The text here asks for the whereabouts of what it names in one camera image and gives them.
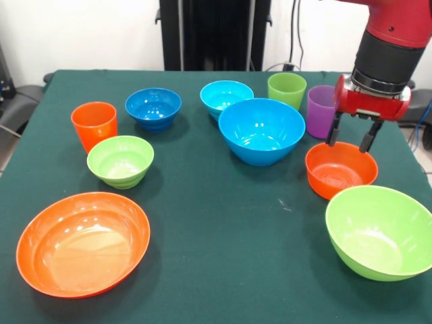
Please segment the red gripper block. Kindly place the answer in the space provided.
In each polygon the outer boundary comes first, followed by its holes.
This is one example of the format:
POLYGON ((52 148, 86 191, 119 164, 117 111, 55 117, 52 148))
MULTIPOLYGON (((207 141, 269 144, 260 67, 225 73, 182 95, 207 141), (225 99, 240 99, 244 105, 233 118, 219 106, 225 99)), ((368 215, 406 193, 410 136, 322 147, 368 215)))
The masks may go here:
POLYGON ((340 122, 343 113, 349 115, 367 115, 380 120, 374 121, 371 129, 364 135, 359 146, 362 153, 369 152, 380 131, 383 121, 398 121, 410 104, 411 89, 405 87, 401 94, 386 96, 369 92, 357 86, 351 80, 350 74, 341 74, 335 86, 335 110, 326 143, 334 146, 340 132, 340 122))

